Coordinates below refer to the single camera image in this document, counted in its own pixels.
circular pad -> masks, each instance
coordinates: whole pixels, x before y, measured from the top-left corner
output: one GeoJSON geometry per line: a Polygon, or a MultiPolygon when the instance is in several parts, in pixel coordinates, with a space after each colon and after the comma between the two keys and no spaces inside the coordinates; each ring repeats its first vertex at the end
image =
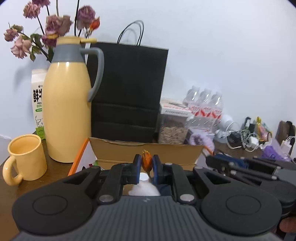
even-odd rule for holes
{"type": "Polygon", "coordinates": [[[243,183],[216,185],[204,198],[201,212],[222,232],[255,236],[273,229],[281,218],[277,198],[243,183]]]}
{"type": "Polygon", "coordinates": [[[12,216],[20,231],[51,236],[80,227],[92,211],[92,201],[82,188],[59,183],[21,196],[13,204],[12,216]]]}
{"type": "Polygon", "coordinates": [[[226,206],[233,213],[251,215],[259,211],[261,204],[251,196],[238,195],[229,198],[226,201],[226,206]]]}
{"type": "Polygon", "coordinates": [[[68,202],[60,196],[44,196],[33,203],[33,209],[39,214],[55,215],[66,209],[68,202]]]}
{"type": "Polygon", "coordinates": [[[263,182],[260,188],[274,195],[282,205],[293,205],[296,201],[296,187],[281,181],[263,182]]]}

screw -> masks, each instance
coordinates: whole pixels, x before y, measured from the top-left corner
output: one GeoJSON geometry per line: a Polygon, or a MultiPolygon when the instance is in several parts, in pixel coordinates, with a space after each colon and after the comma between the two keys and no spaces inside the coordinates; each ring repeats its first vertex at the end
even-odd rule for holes
{"type": "Polygon", "coordinates": [[[182,194],[180,200],[183,202],[191,202],[194,200],[194,196],[191,194],[182,194]]]}
{"type": "Polygon", "coordinates": [[[99,200],[101,202],[112,202],[114,200],[114,198],[109,194],[105,194],[105,195],[100,196],[99,200]]]}

yellow mug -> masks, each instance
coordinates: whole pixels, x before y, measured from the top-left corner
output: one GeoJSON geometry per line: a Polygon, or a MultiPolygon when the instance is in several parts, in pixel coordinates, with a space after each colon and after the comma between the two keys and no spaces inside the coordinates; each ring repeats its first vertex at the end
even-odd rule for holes
{"type": "Polygon", "coordinates": [[[14,138],[8,145],[8,152],[10,157],[4,163],[2,173],[4,181],[10,186],[19,184],[22,179],[33,181],[41,178],[47,170],[43,146],[37,135],[14,138]],[[12,166],[18,173],[16,177],[11,176],[12,166]]]}

yellow thermos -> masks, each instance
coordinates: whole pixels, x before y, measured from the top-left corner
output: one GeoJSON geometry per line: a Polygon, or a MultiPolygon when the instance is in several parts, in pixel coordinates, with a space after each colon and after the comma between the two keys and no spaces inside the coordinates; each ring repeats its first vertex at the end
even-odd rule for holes
{"type": "Polygon", "coordinates": [[[73,162],[86,138],[91,136],[91,101],[104,71],[104,54],[99,48],[81,48],[96,39],[60,37],[44,80],[42,111],[49,156],[73,162]],[[91,88],[84,54],[98,56],[98,72],[91,88]]]}

mug handle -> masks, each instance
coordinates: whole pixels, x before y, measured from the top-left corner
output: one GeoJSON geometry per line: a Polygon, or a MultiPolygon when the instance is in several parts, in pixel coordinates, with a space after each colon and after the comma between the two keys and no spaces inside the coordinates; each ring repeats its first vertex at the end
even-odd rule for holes
{"type": "Polygon", "coordinates": [[[87,95],[87,101],[91,102],[96,93],[98,92],[98,89],[101,85],[103,73],[104,73],[104,53],[100,48],[91,47],[89,49],[80,48],[80,52],[82,54],[95,54],[98,57],[98,71],[96,73],[96,80],[94,82],[93,88],[90,89],[88,95],[87,95]]]}
{"type": "Polygon", "coordinates": [[[18,174],[16,177],[11,176],[12,165],[13,163],[15,163],[15,161],[16,161],[15,157],[11,156],[6,160],[6,162],[3,165],[3,170],[2,170],[3,179],[9,186],[17,185],[23,179],[22,175],[20,174],[18,174]]]}

